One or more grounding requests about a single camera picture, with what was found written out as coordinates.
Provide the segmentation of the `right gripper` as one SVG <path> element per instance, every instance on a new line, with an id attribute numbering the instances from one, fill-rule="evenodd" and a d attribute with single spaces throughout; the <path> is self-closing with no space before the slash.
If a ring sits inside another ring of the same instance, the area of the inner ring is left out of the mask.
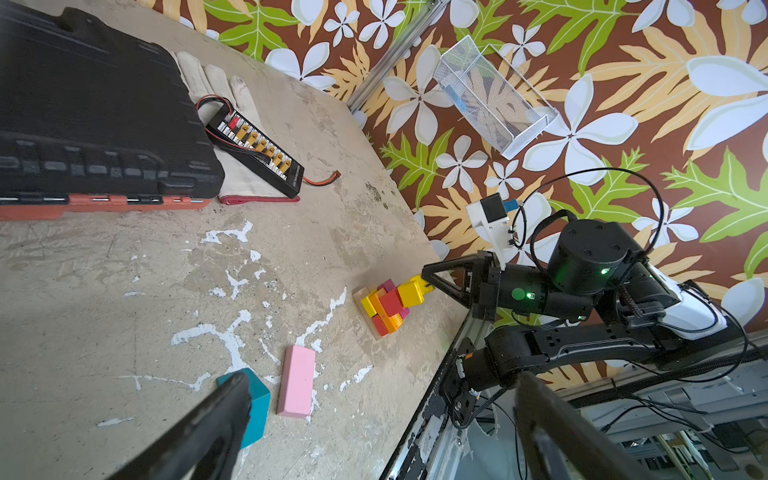
<path id="1" fill-rule="evenodd" d="M 498 308 L 520 315 L 561 316 L 555 289 L 544 273 L 517 264 L 502 270 L 491 252 L 427 264 L 421 277 L 467 309 L 476 305 L 478 318 L 492 320 Z M 474 282 L 476 295 L 471 288 Z"/>

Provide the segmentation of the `pink block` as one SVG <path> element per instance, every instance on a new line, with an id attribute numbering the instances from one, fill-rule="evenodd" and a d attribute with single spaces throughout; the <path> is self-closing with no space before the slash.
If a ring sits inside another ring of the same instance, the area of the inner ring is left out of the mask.
<path id="1" fill-rule="evenodd" d="M 312 412 L 316 352 L 290 346 L 285 353 L 278 396 L 277 414 L 306 417 Z"/>

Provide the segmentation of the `red arch block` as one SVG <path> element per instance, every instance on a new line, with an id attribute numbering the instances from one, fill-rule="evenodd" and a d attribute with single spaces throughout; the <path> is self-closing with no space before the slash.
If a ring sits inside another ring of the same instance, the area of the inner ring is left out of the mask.
<path id="1" fill-rule="evenodd" d="M 405 309 L 397 289 L 393 289 L 384 293 L 379 298 L 379 301 L 387 317 L 400 315 L 401 312 Z"/>

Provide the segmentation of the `red rectangular block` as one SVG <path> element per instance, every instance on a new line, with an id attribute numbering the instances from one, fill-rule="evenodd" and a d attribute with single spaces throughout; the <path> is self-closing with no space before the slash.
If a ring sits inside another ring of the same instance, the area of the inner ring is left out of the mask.
<path id="1" fill-rule="evenodd" d="M 389 334 L 389 330 L 385 323 L 383 322 L 382 318 L 379 315 L 374 315 L 371 318 L 372 324 L 374 326 L 374 331 L 377 333 L 380 337 L 385 337 Z"/>

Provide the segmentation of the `magenta block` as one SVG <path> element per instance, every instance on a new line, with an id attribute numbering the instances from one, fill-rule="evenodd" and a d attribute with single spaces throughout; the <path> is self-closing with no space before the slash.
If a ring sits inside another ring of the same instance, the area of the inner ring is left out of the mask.
<path id="1" fill-rule="evenodd" d="M 398 288 L 395 286 L 394 282 L 391 279 L 388 279 L 383 284 L 381 284 L 379 286 L 379 289 L 382 289 L 384 293 L 389 292 L 393 289 L 398 290 Z M 405 307 L 405 309 L 401 312 L 400 316 L 403 320 L 405 320 L 409 314 L 410 314 L 410 310 L 407 307 Z"/>

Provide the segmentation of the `yellow rectangular block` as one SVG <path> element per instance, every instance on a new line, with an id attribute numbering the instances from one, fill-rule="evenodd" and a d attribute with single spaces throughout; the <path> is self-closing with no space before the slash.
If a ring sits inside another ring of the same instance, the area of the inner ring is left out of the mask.
<path id="1" fill-rule="evenodd" d="M 378 314 L 378 312 L 377 312 L 376 308 L 375 308 L 375 307 L 374 307 L 374 305 L 373 305 L 373 302 L 372 302 L 372 300 L 371 300 L 371 297 L 370 297 L 369 295 L 366 295 L 366 296 L 364 296 L 364 297 L 363 297 L 363 298 L 360 300 L 360 303 L 361 303 L 361 306 L 362 306 L 362 308 L 363 308 L 363 311 L 365 312 L 365 314 L 366 314 L 366 315 L 367 315 L 369 318 L 373 318 L 373 317 L 375 317 L 375 316 Z"/>

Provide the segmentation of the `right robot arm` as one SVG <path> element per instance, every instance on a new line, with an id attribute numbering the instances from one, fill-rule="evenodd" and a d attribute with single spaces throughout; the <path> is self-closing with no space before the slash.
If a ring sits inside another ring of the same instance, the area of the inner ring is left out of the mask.
<path id="1" fill-rule="evenodd" d="M 428 264 L 423 279 L 492 322 L 500 308 L 552 317 L 539 327 L 494 329 L 461 362 L 472 390 L 510 388 L 523 372 L 543 373 L 581 362 L 623 360 L 669 370 L 694 383 L 683 368 L 736 342 L 737 367 L 757 346 L 737 318 L 715 305 L 693 281 L 677 283 L 650 264 L 647 249 L 615 223 L 579 219 L 560 210 L 540 222 L 538 236 L 559 218 L 567 223 L 545 263 L 502 266 L 486 251 Z"/>

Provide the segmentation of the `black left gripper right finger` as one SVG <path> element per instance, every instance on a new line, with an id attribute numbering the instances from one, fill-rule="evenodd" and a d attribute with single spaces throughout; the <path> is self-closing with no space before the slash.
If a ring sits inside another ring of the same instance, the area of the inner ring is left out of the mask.
<path id="1" fill-rule="evenodd" d="M 653 475 L 609 441 L 536 376 L 521 374 L 515 421 L 533 479 L 651 479 Z"/>

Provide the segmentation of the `orange supermarket block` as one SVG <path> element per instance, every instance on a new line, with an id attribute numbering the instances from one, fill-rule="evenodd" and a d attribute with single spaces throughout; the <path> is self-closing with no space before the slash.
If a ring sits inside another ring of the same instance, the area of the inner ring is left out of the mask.
<path id="1" fill-rule="evenodd" d="M 371 317 L 375 320 L 374 324 L 377 327 L 382 326 L 385 330 L 382 336 L 394 333 L 401 328 L 404 306 L 396 290 L 387 292 L 381 288 L 369 294 L 365 300 L 370 306 Z"/>

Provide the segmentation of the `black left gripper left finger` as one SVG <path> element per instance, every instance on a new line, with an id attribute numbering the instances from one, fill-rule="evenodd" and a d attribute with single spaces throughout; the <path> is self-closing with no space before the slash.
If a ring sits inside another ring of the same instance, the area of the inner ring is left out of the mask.
<path id="1" fill-rule="evenodd" d="M 113 479 L 229 479 L 250 420 L 249 379 L 231 375 Z"/>

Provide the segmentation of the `yellow arch block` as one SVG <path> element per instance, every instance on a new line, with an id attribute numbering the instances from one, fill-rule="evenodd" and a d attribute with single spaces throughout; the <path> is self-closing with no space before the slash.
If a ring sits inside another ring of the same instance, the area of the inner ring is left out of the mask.
<path id="1" fill-rule="evenodd" d="M 412 277 L 409 281 L 397 287 L 400 301 L 405 308 L 422 305 L 425 302 L 426 295 L 434 290 L 435 287 L 420 275 Z"/>

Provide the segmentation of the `natural wood block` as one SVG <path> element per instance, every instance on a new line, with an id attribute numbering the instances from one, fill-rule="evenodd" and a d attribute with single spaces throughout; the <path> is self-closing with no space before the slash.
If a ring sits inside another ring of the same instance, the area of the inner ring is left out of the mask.
<path id="1" fill-rule="evenodd" d="M 370 294 L 371 291 L 367 287 L 361 287 L 353 292 L 353 298 L 374 339 L 381 340 L 388 334 L 388 330 L 374 308 Z"/>

